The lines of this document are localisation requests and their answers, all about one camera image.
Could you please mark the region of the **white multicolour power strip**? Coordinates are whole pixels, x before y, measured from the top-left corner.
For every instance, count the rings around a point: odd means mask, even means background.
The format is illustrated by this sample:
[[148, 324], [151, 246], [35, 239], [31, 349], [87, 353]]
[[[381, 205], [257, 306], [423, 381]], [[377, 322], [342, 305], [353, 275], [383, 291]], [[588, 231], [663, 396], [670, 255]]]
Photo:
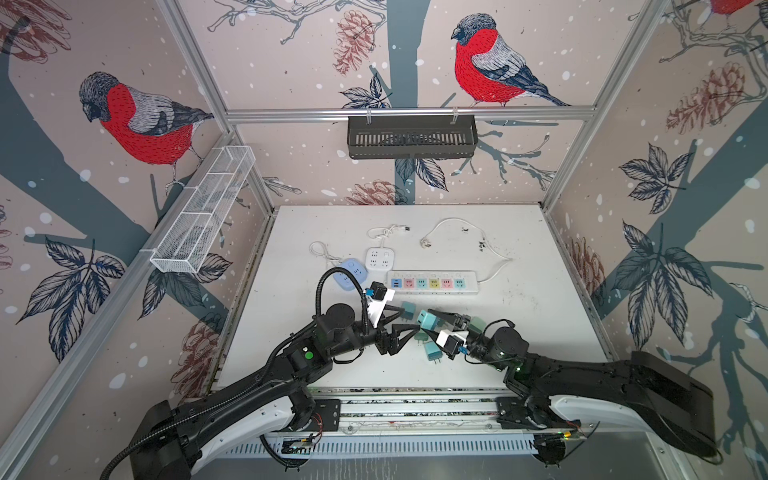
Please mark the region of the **white multicolour power strip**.
[[430, 236], [449, 223], [461, 225], [461, 231], [468, 233], [476, 230], [480, 234], [478, 248], [481, 253], [490, 252], [499, 259], [496, 269], [485, 278], [479, 278], [471, 270], [390, 270], [387, 272], [385, 286], [397, 293], [411, 295], [475, 295], [482, 285], [494, 280], [508, 265], [514, 262], [512, 257], [497, 251], [491, 244], [485, 231], [475, 224], [458, 217], [440, 220], [432, 230], [423, 236], [419, 244], [427, 250], [432, 247]]

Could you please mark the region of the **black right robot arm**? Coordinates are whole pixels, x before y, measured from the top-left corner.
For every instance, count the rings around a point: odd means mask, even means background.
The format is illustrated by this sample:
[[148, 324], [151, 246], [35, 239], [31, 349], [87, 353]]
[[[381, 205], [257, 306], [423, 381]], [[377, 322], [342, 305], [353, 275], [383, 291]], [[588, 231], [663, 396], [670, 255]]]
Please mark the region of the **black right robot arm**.
[[498, 422], [507, 429], [576, 429], [608, 422], [656, 434], [685, 453], [714, 459], [712, 391], [659, 358], [635, 352], [627, 360], [578, 362], [546, 357], [512, 321], [483, 328], [457, 313], [424, 310], [418, 323], [449, 359], [503, 373], [511, 396], [497, 402]]

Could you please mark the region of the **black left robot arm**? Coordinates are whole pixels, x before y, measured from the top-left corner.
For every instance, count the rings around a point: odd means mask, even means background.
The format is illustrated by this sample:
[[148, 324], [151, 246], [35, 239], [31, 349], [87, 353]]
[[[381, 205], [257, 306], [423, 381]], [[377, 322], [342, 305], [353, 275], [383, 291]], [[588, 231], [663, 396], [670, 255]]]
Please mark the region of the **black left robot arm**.
[[291, 424], [309, 419], [314, 401], [308, 385], [333, 365], [344, 364], [343, 354], [374, 345], [383, 355], [395, 355], [414, 336], [416, 326], [397, 321], [404, 308], [383, 308], [386, 316], [372, 325], [366, 312], [356, 314], [346, 304], [328, 310], [317, 306], [311, 322], [280, 342], [256, 372], [177, 408], [166, 401], [150, 408], [131, 443], [104, 467], [102, 478], [129, 459], [137, 479], [188, 479], [202, 463], [205, 444], [271, 400], [288, 399]]

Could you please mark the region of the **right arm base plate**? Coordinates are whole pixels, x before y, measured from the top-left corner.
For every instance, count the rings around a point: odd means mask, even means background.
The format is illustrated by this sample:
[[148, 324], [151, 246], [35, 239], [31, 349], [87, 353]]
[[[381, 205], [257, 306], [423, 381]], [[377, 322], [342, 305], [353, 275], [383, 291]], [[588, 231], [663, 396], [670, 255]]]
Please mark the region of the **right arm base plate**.
[[557, 414], [548, 400], [539, 397], [497, 397], [496, 421], [503, 429], [547, 430], [580, 429], [579, 420], [566, 420]]

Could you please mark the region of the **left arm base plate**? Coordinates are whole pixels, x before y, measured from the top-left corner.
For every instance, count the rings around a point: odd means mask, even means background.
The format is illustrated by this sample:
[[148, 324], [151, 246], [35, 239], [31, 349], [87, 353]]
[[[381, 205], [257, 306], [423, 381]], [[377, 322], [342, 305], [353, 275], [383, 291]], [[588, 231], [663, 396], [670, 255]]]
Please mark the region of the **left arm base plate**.
[[341, 420], [341, 400], [337, 398], [317, 399], [313, 410], [305, 418], [292, 420], [286, 427], [276, 430], [276, 433], [319, 433], [337, 432]]

